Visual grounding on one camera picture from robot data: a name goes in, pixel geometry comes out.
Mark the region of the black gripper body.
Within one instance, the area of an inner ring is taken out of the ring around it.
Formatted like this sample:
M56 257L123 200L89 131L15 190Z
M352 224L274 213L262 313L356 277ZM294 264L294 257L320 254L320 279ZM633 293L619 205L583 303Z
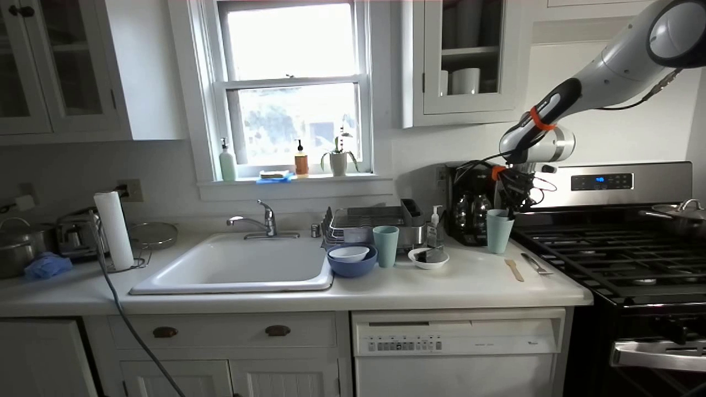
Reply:
M526 174L516 168L492 168L492 182L494 182L494 207L497 209L529 209L535 205L531 190L535 190L535 177Z

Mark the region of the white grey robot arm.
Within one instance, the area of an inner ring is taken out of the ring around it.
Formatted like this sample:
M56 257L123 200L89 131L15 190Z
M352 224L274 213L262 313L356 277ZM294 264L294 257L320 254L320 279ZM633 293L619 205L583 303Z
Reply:
M706 64L706 0L654 0L580 72L555 87L503 132L494 200L529 207L535 165L558 161L558 122L583 111L626 111L684 68Z

